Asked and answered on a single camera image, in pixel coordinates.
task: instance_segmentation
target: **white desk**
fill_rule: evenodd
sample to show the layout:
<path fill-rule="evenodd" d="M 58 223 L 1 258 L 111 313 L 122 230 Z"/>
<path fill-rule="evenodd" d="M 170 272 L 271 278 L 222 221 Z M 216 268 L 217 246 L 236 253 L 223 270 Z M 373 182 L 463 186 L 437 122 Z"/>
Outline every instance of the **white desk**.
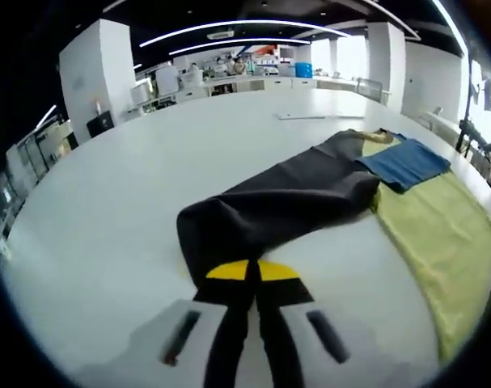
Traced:
<path fill-rule="evenodd" d="M 363 119 L 278 120 L 300 116 Z M 491 214 L 491 190 L 444 141 L 345 91 L 286 90 L 198 99 L 129 121 L 61 160 L 28 197 L 3 273 L 37 343 L 67 373 L 106 363 L 177 298 L 191 298 L 177 213 L 349 128 L 383 127 L 427 144 Z M 269 259 L 295 268 L 330 316 L 365 324 L 387 355 L 437 368 L 430 312 L 405 261 L 372 215 L 299 238 Z M 269 387 L 256 330 L 238 387 Z"/>

